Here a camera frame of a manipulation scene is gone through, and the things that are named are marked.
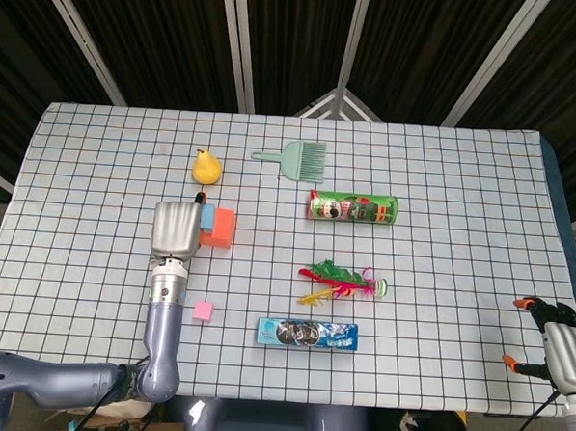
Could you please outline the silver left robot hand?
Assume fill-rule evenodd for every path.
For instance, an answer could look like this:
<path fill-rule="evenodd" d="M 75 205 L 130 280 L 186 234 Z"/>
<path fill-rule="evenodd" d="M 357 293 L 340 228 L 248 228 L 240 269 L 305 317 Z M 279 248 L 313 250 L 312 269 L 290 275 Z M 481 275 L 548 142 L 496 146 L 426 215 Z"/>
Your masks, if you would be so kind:
<path fill-rule="evenodd" d="M 190 260 L 200 246 L 201 221 L 206 193 L 191 202 L 158 202 L 151 231 L 151 257 Z"/>

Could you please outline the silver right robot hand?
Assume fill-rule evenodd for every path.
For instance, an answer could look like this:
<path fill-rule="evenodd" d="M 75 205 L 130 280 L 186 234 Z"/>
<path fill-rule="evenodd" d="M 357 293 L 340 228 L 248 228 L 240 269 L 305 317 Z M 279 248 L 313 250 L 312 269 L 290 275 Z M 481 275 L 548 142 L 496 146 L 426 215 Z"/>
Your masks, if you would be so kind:
<path fill-rule="evenodd" d="M 563 396 L 576 394 L 576 311 L 558 302 L 545 303 L 538 297 L 516 299 L 513 304 L 531 314 L 544 348 L 544 364 L 524 364 L 504 354 L 511 372 L 549 381 Z"/>

